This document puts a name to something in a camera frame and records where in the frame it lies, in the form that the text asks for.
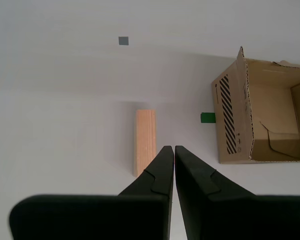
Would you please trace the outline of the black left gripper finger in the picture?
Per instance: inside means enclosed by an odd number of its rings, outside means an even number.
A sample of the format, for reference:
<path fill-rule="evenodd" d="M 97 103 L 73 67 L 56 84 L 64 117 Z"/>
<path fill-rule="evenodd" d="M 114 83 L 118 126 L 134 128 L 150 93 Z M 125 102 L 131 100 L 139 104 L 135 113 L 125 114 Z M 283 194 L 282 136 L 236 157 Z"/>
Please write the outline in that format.
<path fill-rule="evenodd" d="M 164 146 L 118 195 L 34 195 L 9 214 L 15 240 L 167 240 L 174 152 Z"/>
<path fill-rule="evenodd" d="M 181 145 L 175 179 L 190 240 L 300 240 L 300 196 L 253 194 Z"/>

